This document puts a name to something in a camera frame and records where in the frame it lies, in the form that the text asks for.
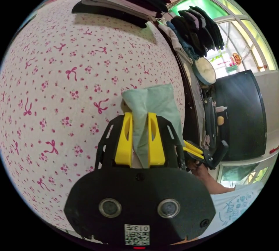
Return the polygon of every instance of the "window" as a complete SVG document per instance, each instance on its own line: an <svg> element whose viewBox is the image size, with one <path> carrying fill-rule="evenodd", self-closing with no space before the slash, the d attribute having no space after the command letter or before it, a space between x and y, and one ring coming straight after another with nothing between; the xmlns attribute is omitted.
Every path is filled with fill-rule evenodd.
<svg viewBox="0 0 279 251"><path fill-rule="evenodd" d="M187 10L190 6L198 6L203 9L210 18L215 19L223 16L227 16L228 13L223 10L220 6L215 4L211 0L185 0L178 5L174 6L171 11L179 16L178 11Z"/></svg>
<svg viewBox="0 0 279 251"><path fill-rule="evenodd" d="M227 0L218 0L220 3L222 3L224 6L226 6L233 14L235 15L243 15L234 5L232 5Z"/></svg>
<svg viewBox="0 0 279 251"><path fill-rule="evenodd" d="M248 178L257 166L258 163L246 166L225 166L222 170L220 183L228 188L248 184Z"/></svg>
<svg viewBox="0 0 279 251"><path fill-rule="evenodd" d="M256 30L256 28L254 27L254 25L252 25L252 23L248 20L241 20L244 25L248 28L248 30L251 32L251 34L253 35L253 37L255 38L255 40L257 41L257 43L259 44L262 53L265 57L265 60L267 61L267 65L269 67L269 70L276 70L276 65L275 62L270 54L270 51L267 47L267 45L265 44L263 38L261 37L261 35L259 34L259 32Z"/></svg>
<svg viewBox="0 0 279 251"><path fill-rule="evenodd" d="M225 49L214 51L210 50L207 60L213 65L216 77L221 78L237 72L252 70L259 72L262 63L257 49L245 30L236 21L218 24L225 43Z"/></svg>
<svg viewBox="0 0 279 251"><path fill-rule="evenodd" d="M267 172L267 170L268 170L268 167L260 170L259 172L253 171L247 178L248 184L261 181L262 178L264 177L265 173Z"/></svg>

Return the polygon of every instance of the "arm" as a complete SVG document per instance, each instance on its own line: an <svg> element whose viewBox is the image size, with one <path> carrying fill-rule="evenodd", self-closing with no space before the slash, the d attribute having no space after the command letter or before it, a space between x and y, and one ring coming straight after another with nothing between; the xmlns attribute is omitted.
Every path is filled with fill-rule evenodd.
<svg viewBox="0 0 279 251"><path fill-rule="evenodd" d="M227 188L218 183L209 173L204 178L200 179L201 182L206 186L209 194L216 195L227 193L235 190L234 188Z"/></svg>
<svg viewBox="0 0 279 251"><path fill-rule="evenodd" d="M235 188L227 188L218 183L208 172L208 169L202 164L197 167L194 163L189 163L188 168L191 169L192 174L196 176L207 188L211 195L222 194L234 191Z"/></svg>

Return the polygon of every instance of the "human hand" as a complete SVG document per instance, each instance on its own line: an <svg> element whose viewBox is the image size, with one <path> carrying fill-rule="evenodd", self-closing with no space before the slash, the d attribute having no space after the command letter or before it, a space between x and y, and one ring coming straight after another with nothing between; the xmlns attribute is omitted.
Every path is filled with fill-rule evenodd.
<svg viewBox="0 0 279 251"><path fill-rule="evenodd" d="M191 161L187 162L187 167L191 170L192 174L196 176L199 180L206 180L209 176L208 168L205 167L204 164L201 164L199 167L197 166L199 161Z"/></svg>

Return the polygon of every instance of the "green window glass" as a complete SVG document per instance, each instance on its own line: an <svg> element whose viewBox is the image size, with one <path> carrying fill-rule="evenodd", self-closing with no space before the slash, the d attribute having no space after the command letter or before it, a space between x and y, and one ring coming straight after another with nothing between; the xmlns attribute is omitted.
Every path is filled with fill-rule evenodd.
<svg viewBox="0 0 279 251"><path fill-rule="evenodd" d="M190 6L200 7L209 15L211 19L216 19L228 15L225 10L223 10L220 6L218 6L211 0L185 0L174 6L171 11L179 16L178 11L187 10L190 8Z"/></svg>
<svg viewBox="0 0 279 251"><path fill-rule="evenodd" d="M222 3L224 6L226 6L233 14L235 15L243 15L241 11L239 11L234 5L231 4L231 2L227 0L218 0L220 3Z"/></svg>

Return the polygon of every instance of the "light blue shirt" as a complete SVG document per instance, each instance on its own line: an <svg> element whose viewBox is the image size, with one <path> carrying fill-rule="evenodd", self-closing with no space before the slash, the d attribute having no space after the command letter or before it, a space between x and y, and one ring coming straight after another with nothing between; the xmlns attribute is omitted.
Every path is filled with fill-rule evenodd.
<svg viewBox="0 0 279 251"><path fill-rule="evenodd" d="M176 30L175 26L170 21L167 21L167 26L175 33L184 51L189 55L189 57L193 60L198 60L200 56L195 53L195 50L191 45L185 42L185 40L180 36L178 31Z"/></svg>
<svg viewBox="0 0 279 251"><path fill-rule="evenodd" d="M250 207L262 188L261 182L255 182L249 185L237 185L232 192L211 195L216 214L208 228L198 238L212 235L232 224Z"/></svg>

